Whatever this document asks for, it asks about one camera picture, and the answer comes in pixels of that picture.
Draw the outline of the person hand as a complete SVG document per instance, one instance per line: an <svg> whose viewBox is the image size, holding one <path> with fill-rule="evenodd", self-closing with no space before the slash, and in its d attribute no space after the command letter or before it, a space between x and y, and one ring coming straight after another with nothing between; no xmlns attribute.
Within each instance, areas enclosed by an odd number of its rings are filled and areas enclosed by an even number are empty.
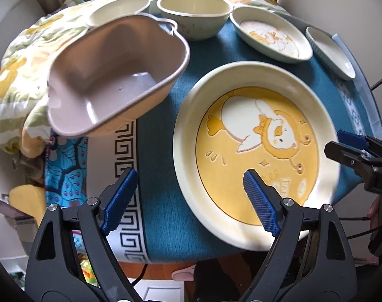
<svg viewBox="0 0 382 302"><path fill-rule="evenodd" d="M381 199L381 196L377 196L377 198L371 204L369 211L367 213L367 217L369 218L369 228L371 230L376 228L378 224L380 199Z"/></svg>

